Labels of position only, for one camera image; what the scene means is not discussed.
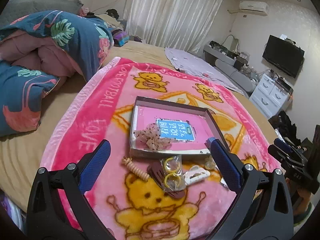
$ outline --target gray headboard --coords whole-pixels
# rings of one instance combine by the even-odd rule
[[[10,0],[0,15],[0,28],[35,12],[61,10],[78,15],[82,6],[80,0]]]

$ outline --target air conditioner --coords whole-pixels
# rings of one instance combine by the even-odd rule
[[[239,8],[242,13],[267,16],[269,14],[269,5],[265,2],[241,1]]]

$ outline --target blue label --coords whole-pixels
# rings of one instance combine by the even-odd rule
[[[160,137],[166,137],[177,140],[194,141],[192,127],[187,122],[157,119],[160,128]]]

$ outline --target drawer handle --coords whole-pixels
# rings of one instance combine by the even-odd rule
[[[261,102],[262,102],[265,106],[269,105],[269,103],[263,101],[263,98],[261,98]]]

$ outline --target white drawer cabinet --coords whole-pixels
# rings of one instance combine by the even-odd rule
[[[267,119],[284,109],[290,94],[278,87],[270,77],[263,75],[250,101]]]

